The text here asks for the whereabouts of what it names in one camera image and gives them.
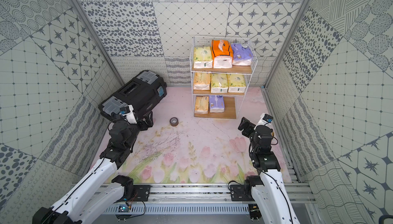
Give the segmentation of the purple dog tissue pack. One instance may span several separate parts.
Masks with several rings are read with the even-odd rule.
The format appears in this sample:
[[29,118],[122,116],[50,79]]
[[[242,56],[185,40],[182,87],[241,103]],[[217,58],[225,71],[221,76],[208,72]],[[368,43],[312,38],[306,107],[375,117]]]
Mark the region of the purple dog tissue pack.
[[234,66],[251,66],[253,60],[253,54],[249,47],[243,47],[240,43],[231,44],[233,50],[233,61]]

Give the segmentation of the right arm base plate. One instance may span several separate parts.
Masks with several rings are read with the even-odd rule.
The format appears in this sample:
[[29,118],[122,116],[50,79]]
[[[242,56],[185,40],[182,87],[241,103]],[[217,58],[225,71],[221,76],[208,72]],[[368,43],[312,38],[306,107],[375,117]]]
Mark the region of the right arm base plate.
[[231,195],[231,201],[254,201],[254,199],[246,193],[243,185],[231,184],[228,188]]

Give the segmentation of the orange tissue pack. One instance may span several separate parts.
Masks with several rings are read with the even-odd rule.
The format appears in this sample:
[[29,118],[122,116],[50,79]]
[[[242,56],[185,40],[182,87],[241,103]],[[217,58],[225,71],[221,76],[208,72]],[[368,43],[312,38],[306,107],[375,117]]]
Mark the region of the orange tissue pack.
[[232,68],[233,50],[231,44],[227,40],[212,40],[211,54],[213,59],[213,68]]

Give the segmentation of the yellow-green tissue pack top shelf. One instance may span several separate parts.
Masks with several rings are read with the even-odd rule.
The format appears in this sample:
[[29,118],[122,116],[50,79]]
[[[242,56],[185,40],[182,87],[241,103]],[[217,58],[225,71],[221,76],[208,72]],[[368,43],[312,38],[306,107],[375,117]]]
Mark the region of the yellow-green tissue pack top shelf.
[[193,67],[195,69],[213,68],[211,47],[195,47],[193,51]]

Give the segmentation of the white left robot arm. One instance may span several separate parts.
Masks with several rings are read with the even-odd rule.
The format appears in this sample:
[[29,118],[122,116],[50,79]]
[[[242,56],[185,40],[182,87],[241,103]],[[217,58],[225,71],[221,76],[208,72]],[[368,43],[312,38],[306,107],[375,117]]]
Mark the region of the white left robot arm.
[[129,176],[118,175],[100,194],[95,193],[114,174],[133,152],[137,136],[154,125],[152,112],[135,121],[119,119],[109,131],[107,148],[100,154],[93,168],[60,200],[51,207],[41,207],[33,216],[34,224],[91,224],[110,205],[142,199]]

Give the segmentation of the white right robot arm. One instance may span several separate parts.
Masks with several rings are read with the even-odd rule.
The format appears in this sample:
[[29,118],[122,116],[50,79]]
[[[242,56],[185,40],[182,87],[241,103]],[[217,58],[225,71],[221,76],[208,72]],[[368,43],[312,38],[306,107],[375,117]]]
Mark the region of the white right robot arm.
[[283,174],[272,151],[274,131],[268,125],[273,117],[262,114],[257,124],[245,117],[238,130],[250,141],[249,156],[258,175],[246,177],[245,193],[251,197],[265,224],[298,224],[293,206],[285,189]]

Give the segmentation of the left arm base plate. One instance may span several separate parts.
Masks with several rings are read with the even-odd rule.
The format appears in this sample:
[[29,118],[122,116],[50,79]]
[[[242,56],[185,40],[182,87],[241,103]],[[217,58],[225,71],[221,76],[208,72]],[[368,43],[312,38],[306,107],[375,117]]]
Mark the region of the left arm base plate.
[[123,201],[148,201],[151,185],[129,185],[124,189]]

